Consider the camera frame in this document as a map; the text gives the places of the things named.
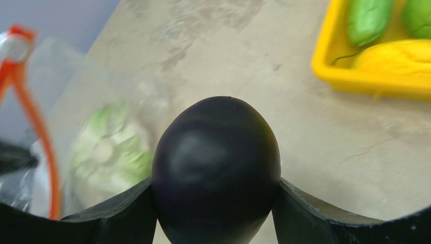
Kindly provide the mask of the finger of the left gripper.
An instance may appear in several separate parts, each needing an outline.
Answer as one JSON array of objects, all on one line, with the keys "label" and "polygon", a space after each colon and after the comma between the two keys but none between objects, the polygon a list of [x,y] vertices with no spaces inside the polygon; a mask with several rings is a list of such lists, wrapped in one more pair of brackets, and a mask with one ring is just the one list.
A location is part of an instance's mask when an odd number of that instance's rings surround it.
[{"label": "finger of the left gripper", "polygon": [[1,175],[34,169],[38,165],[38,158],[28,148],[1,140]]}]

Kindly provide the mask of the white cauliflower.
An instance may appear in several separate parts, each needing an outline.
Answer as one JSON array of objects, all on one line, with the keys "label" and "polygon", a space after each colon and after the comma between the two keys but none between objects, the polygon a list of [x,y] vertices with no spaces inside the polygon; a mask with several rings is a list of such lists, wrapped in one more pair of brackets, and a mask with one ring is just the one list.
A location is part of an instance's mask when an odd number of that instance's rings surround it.
[{"label": "white cauliflower", "polygon": [[151,174],[150,133],[125,101],[105,104],[92,114],[73,149],[73,189],[84,208],[130,189]]}]

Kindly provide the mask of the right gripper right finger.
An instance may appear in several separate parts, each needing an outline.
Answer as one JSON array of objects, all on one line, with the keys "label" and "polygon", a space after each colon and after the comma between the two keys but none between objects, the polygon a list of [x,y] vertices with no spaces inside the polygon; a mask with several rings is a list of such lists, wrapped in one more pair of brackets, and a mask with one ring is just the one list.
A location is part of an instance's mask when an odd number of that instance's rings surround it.
[{"label": "right gripper right finger", "polygon": [[430,243],[430,207],[382,221],[338,208],[285,179],[272,216],[278,243]]}]

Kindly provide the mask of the clear orange zip bag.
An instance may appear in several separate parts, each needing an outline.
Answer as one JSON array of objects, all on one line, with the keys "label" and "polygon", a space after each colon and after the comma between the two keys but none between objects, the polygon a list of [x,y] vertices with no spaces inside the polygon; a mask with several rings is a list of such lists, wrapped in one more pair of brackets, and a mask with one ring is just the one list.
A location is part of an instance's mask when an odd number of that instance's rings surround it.
[{"label": "clear orange zip bag", "polygon": [[152,153],[168,121],[168,80],[162,75],[116,72],[55,38],[12,25],[1,33],[1,139],[24,144],[39,160],[33,183],[1,190],[9,204],[58,220],[86,209],[74,194],[72,157],[77,136],[105,104],[125,101],[150,133]]}]

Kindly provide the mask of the green lime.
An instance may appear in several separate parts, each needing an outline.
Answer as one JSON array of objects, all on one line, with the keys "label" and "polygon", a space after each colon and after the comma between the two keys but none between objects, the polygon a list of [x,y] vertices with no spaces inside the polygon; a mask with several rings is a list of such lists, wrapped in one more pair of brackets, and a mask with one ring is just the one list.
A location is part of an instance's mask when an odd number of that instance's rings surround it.
[{"label": "green lime", "polygon": [[430,39],[430,0],[406,1],[403,23],[412,37]]}]

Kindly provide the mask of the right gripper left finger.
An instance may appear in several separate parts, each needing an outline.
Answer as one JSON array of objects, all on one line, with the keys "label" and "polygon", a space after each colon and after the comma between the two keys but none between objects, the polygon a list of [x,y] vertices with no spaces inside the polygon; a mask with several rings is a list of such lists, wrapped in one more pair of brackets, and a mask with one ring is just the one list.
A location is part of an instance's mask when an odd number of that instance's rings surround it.
[{"label": "right gripper left finger", "polygon": [[147,178],[58,221],[1,204],[1,243],[152,243],[156,222]]}]

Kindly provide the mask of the purple eggplant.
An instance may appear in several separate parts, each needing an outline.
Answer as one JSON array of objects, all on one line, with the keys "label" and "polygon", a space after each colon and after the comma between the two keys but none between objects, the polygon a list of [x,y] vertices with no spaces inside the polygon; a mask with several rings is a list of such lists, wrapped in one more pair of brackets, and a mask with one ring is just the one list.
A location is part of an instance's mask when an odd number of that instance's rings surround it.
[{"label": "purple eggplant", "polygon": [[161,136],[151,187],[171,243],[249,243],[279,191],[280,152],[261,114],[216,96],[182,112]]}]

